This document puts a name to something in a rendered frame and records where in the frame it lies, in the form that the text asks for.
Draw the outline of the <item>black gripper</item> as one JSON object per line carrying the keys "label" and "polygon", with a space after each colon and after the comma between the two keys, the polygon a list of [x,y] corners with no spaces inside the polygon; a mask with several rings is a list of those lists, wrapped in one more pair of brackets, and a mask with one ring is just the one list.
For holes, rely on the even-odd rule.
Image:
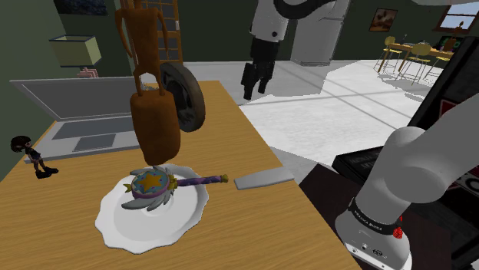
{"label": "black gripper", "polygon": [[[244,86],[243,98],[250,100],[253,93],[253,88],[259,80],[258,92],[264,94],[268,82],[272,79],[273,69],[276,56],[279,51],[279,42],[264,41],[258,38],[253,38],[250,57],[253,63],[246,63],[241,79],[241,84]],[[260,71],[258,75],[257,65],[266,64],[268,70]]]}

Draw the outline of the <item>dark round disc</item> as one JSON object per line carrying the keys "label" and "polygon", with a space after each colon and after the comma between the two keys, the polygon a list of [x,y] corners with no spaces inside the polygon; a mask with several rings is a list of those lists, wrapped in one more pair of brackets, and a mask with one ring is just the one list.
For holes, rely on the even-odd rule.
{"label": "dark round disc", "polygon": [[197,79],[179,62],[165,62],[160,71],[162,86],[173,95],[180,129],[188,133],[200,129],[206,109]]}

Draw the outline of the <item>grey refrigerator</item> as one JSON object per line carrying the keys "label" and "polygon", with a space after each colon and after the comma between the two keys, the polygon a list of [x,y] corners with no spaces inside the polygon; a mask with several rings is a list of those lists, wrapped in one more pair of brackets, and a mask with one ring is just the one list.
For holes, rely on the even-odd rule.
{"label": "grey refrigerator", "polygon": [[335,0],[297,21],[290,61],[306,67],[328,66],[351,0]]}

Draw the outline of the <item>wooden lattice shelf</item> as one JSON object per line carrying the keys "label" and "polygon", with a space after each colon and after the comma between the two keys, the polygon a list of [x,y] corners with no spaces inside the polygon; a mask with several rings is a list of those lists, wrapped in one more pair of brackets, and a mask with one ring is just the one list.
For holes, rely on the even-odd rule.
{"label": "wooden lattice shelf", "polygon": [[135,71],[154,73],[165,62],[182,63],[177,0],[120,0],[117,31]]}

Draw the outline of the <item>grey flat rectangular slab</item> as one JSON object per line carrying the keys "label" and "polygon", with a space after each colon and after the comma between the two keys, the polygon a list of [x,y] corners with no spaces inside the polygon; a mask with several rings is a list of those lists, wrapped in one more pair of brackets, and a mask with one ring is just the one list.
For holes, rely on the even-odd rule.
{"label": "grey flat rectangular slab", "polygon": [[284,166],[274,169],[263,170],[251,173],[240,178],[236,178],[234,183],[238,190],[254,189],[259,187],[271,186],[278,183],[284,183],[294,180],[294,176]]}

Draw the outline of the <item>dark robot stand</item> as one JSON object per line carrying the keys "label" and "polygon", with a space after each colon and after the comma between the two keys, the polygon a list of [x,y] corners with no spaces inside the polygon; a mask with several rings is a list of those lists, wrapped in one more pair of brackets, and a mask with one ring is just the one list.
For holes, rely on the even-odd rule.
{"label": "dark robot stand", "polygon": [[[338,155],[332,170],[318,164],[299,184],[332,229],[380,151],[375,147]],[[411,270],[471,270],[479,260],[479,168],[464,174],[439,200],[410,205],[403,230],[411,246]]]}

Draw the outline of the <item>star wand toy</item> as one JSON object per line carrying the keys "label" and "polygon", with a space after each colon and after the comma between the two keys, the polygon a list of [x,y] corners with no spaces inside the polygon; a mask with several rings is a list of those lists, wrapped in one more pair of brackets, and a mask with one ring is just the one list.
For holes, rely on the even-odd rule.
{"label": "star wand toy", "polygon": [[123,209],[146,209],[148,212],[160,205],[166,205],[178,187],[229,182],[226,174],[178,179],[169,169],[161,166],[135,170],[130,174],[134,175],[134,178],[130,184],[124,186],[127,188],[126,193],[132,193],[134,199],[121,206]]}

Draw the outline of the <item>wooden desk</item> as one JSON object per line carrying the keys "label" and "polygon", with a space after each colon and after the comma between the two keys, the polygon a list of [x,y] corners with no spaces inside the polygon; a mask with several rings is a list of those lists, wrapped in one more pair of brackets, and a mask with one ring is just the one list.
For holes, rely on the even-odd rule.
{"label": "wooden desk", "polygon": [[131,170],[140,150],[56,160],[37,180],[10,150],[12,137],[52,130],[12,87],[0,92],[0,270],[361,270],[293,181],[238,190],[208,186],[200,222],[177,243],[134,255],[105,246],[94,222],[101,199]]}

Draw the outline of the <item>wooden dining table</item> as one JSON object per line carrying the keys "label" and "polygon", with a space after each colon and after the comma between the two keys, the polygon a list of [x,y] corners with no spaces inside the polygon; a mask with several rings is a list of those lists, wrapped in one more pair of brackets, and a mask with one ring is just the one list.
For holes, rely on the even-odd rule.
{"label": "wooden dining table", "polygon": [[[399,44],[399,43],[391,44],[392,48],[403,51],[405,53],[405,56],[402,58],[402,63],[401,63],[401,65],[398,69],[400,69],[403,66],[403,64],[405,62],[405,59],[408,56],[408,54],[409,54],[410,50],[412,49],[413,45]],[[431,51],[429,53],[430,56],[445,57],[445,58],[451,58],[453,56],[453,54],[454,53],[452,51],[439,51],[439,50],[436,50],[436,49],[433,49],[433,48],[431,48]]]}

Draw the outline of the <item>grey open laptop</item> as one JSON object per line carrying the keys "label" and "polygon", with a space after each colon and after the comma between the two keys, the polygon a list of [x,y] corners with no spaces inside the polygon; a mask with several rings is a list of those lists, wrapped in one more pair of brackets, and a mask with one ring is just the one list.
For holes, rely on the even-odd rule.
{"label": "grey open laptop", "polygon": [[139,147],[130,113],[132,77],[12,80],[55,124],[34,149],[43,160]]}

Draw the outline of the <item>white wavy-edged plate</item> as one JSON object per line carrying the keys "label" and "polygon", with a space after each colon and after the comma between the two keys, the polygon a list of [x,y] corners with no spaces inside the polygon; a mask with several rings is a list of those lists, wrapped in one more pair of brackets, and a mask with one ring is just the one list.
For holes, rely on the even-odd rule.
{"label": "white wavy-edged plate", "polygon": [[[186,166],[164,164],[161,167],[169,169],[178,179],[202,177]],[[124,186],[133,178],[130,174],[120,180],[101,200],[95,226],[107,247],[141,254],[174,244],[201,220],[209,199],[206,184],[178,187],[166,205],[148,212],[121,206],[134,199]]]}

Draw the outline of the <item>table lamp with green shade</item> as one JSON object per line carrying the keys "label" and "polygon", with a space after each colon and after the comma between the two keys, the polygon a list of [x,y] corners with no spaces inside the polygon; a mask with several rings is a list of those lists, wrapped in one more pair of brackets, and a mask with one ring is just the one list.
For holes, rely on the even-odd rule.
{"label": "table lamp with green shade", "polygon": [[80,68],[78,77],[99,77],[95,66],[102,56],[94,35],[61,35],[48,41],[61,68]]}

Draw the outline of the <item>brown framed wall picture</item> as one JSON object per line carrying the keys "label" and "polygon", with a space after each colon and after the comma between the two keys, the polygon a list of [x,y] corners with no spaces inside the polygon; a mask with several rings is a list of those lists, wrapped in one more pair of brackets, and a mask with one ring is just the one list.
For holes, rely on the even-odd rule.
{"label": "brown framed wall picture", "polygon": [[377,8],[369,31],[389,32],[397,13],[394,9]]}

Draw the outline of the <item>dark wall picture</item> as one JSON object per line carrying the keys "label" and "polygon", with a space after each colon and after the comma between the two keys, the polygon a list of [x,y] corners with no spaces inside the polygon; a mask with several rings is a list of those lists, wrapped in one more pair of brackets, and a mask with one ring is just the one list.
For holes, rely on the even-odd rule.
{"label": "dark wall picture", "polygon": [[59,14],[107,16],[105,0],[54,0]]}

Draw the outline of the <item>window with dark frame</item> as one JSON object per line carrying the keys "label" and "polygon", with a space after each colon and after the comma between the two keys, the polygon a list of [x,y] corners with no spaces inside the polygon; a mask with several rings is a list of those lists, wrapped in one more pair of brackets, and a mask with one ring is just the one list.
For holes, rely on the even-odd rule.
{"label": "window with dark frame", "polygon": [[450,5],[444,11],[434,31],[450,35],[468,34],[479,19],[479,2]]}

